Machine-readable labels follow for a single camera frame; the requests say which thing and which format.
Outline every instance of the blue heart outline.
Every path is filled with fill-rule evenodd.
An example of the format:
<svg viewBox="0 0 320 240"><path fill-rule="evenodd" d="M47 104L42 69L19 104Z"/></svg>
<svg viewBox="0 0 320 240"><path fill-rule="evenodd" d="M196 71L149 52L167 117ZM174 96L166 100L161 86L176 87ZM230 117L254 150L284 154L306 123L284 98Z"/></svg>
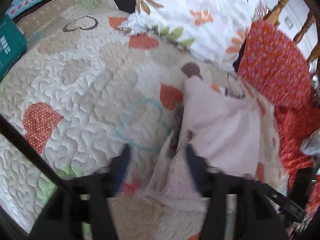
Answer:
<svg viewBox="0 0 320 240"><path fill-rule="evenodd" d="M158 100L155 99L151 99L151 98L144 98L136 103L133 104L133 106L130 108L130 110L124 114L122 114L120 120L121 120L121 124L119 126L117 126L116 131L114 133L114 137L123 140L125 143L129 143L132 146L135 146L141 150L145 150L145 151L150 151L150 152L160 152L162 145L157 145L154 147L143 147L141 145L138 145L136 143L134 143L132 140L122 136L122 132L124 131L124 129L126 128L126 124L129 121L129 118L132 116L133 112L135 111L135 109L137 107L139 107L140 105L147 105L147 104L152 104L154 105L158 110L159 110L159 118L157 120L157 123L160 123L166 130L167 135L169 136L172 127L169 127L165 122L162 121L162 116L163 116L163 107L161 102L159 102Z"/></svg>

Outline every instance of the orange polka dot heart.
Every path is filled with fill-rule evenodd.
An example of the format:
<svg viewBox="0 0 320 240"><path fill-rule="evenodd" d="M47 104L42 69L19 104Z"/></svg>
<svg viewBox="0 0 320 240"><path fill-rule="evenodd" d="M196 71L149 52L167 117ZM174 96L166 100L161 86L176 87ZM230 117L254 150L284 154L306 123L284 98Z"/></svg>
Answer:
<svg viewBox="0 0 320 240"><path fill-rule="evenodd" d="M27 131L24 138L38 154L41 154L53 129L62 119L63 116L48 104L33 104L23 115L23 127Z"/></svg>

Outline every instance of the pink cloth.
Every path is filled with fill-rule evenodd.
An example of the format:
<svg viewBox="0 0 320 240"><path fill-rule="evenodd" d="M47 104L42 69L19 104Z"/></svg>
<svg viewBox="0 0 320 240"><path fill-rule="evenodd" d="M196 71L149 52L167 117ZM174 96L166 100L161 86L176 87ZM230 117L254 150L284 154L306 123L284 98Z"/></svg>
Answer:
<svg viewBox="0 0 320 240"><path fill-rule="evenodd" d="M185 81L183 102L177 154L174 156L170 148L171 133L144 193L172 208L204 212L207 199L196 192L185 158L186 143L193 144L209 166L219 167L226 174L255 174L260 148L260 110L254 98L227 97L198 77Z"/></svg>

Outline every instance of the wooden chair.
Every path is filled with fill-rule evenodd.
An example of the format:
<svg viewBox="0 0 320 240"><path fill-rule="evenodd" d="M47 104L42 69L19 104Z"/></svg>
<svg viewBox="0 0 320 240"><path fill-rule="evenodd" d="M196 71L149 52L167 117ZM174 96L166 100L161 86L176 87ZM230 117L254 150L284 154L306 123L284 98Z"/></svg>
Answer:
<svg viewBox="0 0 320 240"><path fill-rule="evenodd" d="M265 21L275 26L279 26L279 15L282 12L282 9L286 6L289 0L279 0L278 4L265 16ZM315 17L312 15L311 12L308 13L308 17L304 25L302 26L301 30L295 35L293 41L295 43L299 43L304 34L309 30L311 25L316 22ZM311 51L310 56L307 59L307 62L310 64L314 60L316 60L320 56L320 41L316 44L314 49Z"/></svg>

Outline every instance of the floral pillowcase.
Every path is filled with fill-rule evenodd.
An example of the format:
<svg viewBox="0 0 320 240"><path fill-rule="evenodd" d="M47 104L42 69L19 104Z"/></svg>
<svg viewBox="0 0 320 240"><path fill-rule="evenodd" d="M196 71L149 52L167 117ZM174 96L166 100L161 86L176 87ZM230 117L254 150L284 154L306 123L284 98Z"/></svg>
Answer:
<svg viewBox="0 0 320 240"><path fill-rule="evenodd" d="M136 12L120 27L129 34L155 30L202 60L233 71L251 22L265 0L136 0Z"/></svg>

